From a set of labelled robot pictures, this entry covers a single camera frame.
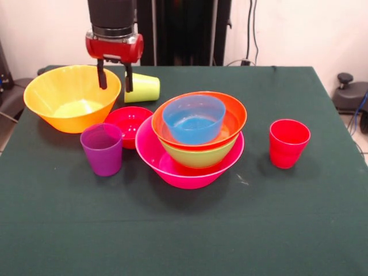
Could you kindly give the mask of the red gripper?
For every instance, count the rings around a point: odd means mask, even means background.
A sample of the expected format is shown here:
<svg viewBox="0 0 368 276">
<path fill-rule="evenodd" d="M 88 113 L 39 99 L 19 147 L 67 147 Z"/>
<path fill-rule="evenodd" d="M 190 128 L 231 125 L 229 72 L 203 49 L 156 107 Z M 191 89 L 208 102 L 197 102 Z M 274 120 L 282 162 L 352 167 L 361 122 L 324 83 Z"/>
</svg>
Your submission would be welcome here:
<svg viewBox="0 0 368 276">
<path fill-rule="evenodd" d="M 101 89 L 107 88 L 104 60 L 116 60 L 124 63 L 125 91 L 133 91 L 133 70 L 131 63 L 137 63 L 142 57 L 144 49 L 143 35 L 134 33 L 121 39 L 107 39 L 97 37 L 92 30 L 88 30 L 85 37 L 88 54 L 97 59 L 98 83 Z"/>
</svg>

